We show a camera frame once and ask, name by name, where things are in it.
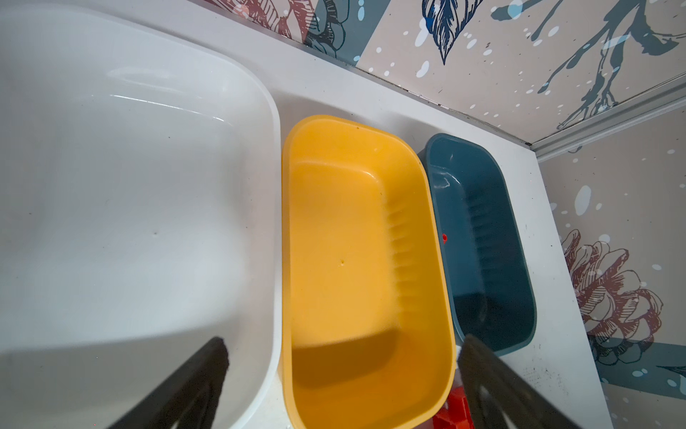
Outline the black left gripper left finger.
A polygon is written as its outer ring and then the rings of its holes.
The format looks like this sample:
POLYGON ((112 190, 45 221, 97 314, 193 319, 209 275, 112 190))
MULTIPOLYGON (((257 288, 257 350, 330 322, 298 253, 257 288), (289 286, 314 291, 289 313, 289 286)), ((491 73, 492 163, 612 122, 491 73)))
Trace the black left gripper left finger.
POLYGON ((210 428, 229 366, 224 340, 212 338, 112 427, 210 428))

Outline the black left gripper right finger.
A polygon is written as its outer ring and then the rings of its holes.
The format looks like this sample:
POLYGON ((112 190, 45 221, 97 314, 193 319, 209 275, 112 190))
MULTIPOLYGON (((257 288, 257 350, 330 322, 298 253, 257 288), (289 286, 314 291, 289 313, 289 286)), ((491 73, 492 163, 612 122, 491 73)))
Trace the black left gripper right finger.
POLYGON ((482 341, 464 338, 457 364, 476 428, 576 428, 482 341))

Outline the small red lego brick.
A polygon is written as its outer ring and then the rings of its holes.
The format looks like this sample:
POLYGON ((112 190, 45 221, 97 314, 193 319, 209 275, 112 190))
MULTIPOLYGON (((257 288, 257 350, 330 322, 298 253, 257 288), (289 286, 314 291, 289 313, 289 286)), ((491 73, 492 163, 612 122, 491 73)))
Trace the small red lego brick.
POLYGON ((433 416, 432 427, 434 429, 474 429, 463 386, 451 390, 444 406, 433 416))

